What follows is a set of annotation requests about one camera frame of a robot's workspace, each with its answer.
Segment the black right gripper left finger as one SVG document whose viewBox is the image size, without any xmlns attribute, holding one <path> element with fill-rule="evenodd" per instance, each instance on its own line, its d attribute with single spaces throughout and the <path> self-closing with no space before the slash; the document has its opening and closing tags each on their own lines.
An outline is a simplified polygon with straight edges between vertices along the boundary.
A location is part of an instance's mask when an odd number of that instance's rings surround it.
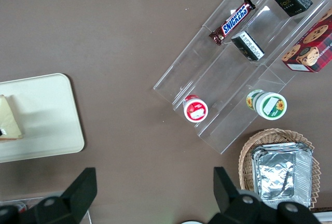
<svg viewBox="0 0 332 224">
<path fill-rule="evenodd" d="M 59 197 L 47 197 L 26 212 L 26 223 L 80 223 L 97 194 L 96 169 L 88 167 Z"/>
</svg>

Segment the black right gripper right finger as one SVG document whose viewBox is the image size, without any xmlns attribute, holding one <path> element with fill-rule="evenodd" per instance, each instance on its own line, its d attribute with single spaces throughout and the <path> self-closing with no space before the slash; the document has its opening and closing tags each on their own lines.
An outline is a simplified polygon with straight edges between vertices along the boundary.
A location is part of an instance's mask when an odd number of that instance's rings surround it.
<svg viewBox="0 0 332 224">
<path fill-rule="evenodd" d="M 240 193 L 224 167 L 213 171 L 213 191 L 219 207 L 209 223 L 275 223 L 275 211 L 248 193 Z"/>
</svg>

